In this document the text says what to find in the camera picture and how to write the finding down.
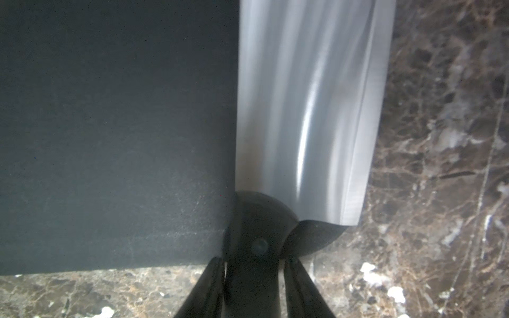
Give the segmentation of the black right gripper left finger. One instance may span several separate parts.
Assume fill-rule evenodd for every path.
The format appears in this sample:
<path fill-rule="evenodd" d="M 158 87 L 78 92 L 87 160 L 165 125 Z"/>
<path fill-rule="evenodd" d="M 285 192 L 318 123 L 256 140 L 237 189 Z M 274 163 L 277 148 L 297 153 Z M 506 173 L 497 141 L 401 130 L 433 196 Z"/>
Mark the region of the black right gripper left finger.
<path fill-rule="evenodd" d="M 224 260 L 212 258 L 175 318 L 221 317 L 224 277 Z"/>

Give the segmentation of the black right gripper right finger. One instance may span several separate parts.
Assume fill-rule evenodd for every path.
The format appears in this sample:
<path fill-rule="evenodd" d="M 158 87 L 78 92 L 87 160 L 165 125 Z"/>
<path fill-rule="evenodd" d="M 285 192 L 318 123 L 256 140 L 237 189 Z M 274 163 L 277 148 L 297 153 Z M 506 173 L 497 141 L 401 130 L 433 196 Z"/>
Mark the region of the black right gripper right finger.
<path fill-rule="evenodd" d="M 298 258 L 285 260 L 284 281 L 288 317 L 335 318 Z"/>

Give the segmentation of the black cutting board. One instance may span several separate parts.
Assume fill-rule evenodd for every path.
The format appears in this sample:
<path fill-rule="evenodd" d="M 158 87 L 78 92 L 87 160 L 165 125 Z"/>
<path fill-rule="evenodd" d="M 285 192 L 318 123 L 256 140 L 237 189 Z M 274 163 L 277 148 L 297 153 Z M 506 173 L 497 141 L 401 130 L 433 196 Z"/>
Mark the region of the black cutting board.
<path fill-rule="evenodd" d="M 1 2 L 1 274 L 221 254 L 238 36 L 238 1 Z"/>

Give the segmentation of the black handled cleaver knife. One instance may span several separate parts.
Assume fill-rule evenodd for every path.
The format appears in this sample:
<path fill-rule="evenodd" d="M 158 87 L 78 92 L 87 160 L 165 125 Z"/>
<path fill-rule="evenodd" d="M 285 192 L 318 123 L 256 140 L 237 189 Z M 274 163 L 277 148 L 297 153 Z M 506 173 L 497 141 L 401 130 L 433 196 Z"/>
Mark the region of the black handled cleaver knife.
<path fill-rule="evenodd" d="M 241 1 L 225 317 L 279 317 L 285 260 L 359 223 L 395 1 Z"/>

